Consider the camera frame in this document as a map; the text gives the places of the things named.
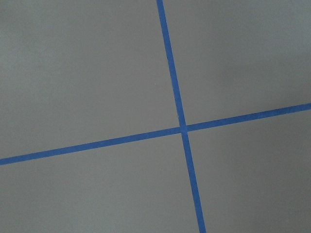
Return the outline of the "blue tape grid lines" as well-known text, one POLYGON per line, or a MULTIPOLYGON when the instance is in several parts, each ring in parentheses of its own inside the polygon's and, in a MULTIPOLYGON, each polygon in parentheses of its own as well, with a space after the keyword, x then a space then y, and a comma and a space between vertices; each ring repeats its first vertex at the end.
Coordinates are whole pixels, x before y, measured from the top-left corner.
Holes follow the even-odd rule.
POLYGON ((185 113, 184 113, 183 103, 182 103, 182 97, 180 94, 180 87, 179 87, 177 72, 175 68, 173 50, 171 46, 170 33, 169 33, 168 24, 167 24, 164 3, 163 1, 158 0, 156 4, 157 4, 159 22, 161 26, 161 32, 162 32, 163 41, 164 41, 166 58, 168 62, 170 79, 172 83, 173 96, 174 96, 174 102, 176 106, 179 126, 174 127, 174 128, 158 130, 158 131, 134 134, 134 135, 123 136, 123 137, 118 137, 118 138, 111 138, 111 139, 107 139, 103 141, 91 142, 91 143, 86 143, 86 144, 70 146, 70 147, 64 147, 64 148, 58 148, 58 149, 53 149, 53 150, 46 150, 46 151, 34 152, 34 153, 29 153, 29 154, 24 154, 24 155, 19 155, 19 156, 2 158, 0 160, 0 164, 3 166, 3 165, 8 165, 8 164, 21 163, 21 162, 37 160, 37 159, 42 159, 42 158, 47 158, 47 157, 54 157, 54 156, 63 155, 63 154, 70 154, 74 152, 93 150, 93 149, 104 148, 104 147, 109 147, 113 145, 120 145, 120 144, 125 144, 125 143, 130 143, 130 142, 147 140, 151 138, 160 138, 160 137, 164 137, 168 135, 180 134, 182 138, 183 149, 184 149, 184 154, 185 154, 185 159, 186 159, 186 164, 187 164, 187 170, 189 174, 189 180, 190 180, 190 186, 191 186, 192 198, 194 202, 198 229, 199 229, 199 232, 205 233, 207 230, 206 230, 206 225, 205 225, 205 220, 204 220, 204 215, 203 215, 203 210, 202 210, 202 204, 200 200, 195 167, 193 163, 193 157, 192 157, 191 146, 190 146, 190 141, 189 141, 189 132, 198 131, 202 129, 216 128, 216 127, 225 126, 225 125, 237 124, 241 122, 253 121, 253 120, 258 120, 258 119, 263 119, 263 118, 268 118, 268 117, 275 117, 275 116, 280 116, 280 115, 308 111, 310 110, 311 105, 310 103, 299 104, 295 106, 289 106, 289 107, 273 109, 273 110, 268 110, 268 111, 263 111, 263 112, 258 112, 258 113, 251 113, 251 114, 246 114, 246 115, 241 115, 241 116, 228 117, 228 118, 217 119, 217 120, 188 125, 186 123, 185 113))

